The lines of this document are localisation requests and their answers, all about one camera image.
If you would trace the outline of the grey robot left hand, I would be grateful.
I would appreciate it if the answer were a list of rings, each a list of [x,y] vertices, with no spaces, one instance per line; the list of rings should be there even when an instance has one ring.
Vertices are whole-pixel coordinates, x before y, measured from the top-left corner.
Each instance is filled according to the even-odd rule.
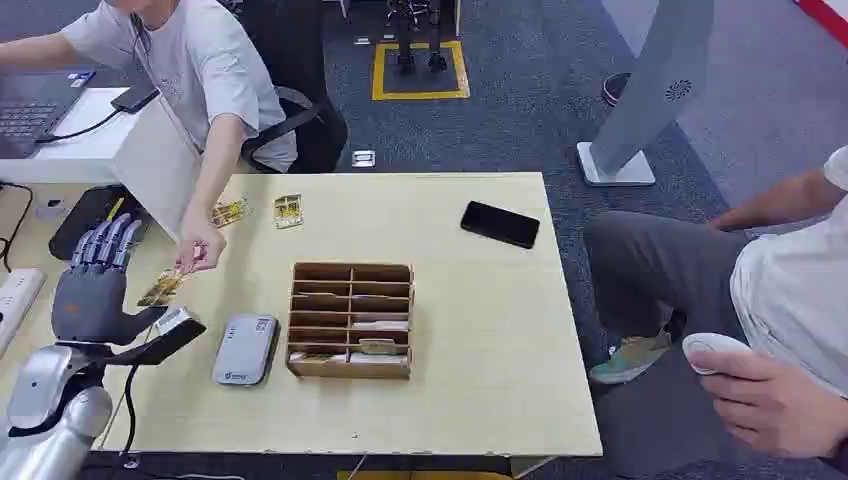
[[[165,314],[161,306],[124,311],[126,270],[142,225],[124,213],[80,237],[55,290],[51,326],[59,341],[126,346]]]

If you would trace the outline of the person's hand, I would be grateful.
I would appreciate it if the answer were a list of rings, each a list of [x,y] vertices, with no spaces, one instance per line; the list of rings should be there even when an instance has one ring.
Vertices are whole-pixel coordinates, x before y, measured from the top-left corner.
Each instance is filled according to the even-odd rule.
[[[183,274],[214,269],[227,241],[207,218],[186,217],[181,225],[176,266]]]
[[[847,400],[801,370],[752,352],[695,352],[703,389],[733,436],[790,458],[834,457],[847,440]]]

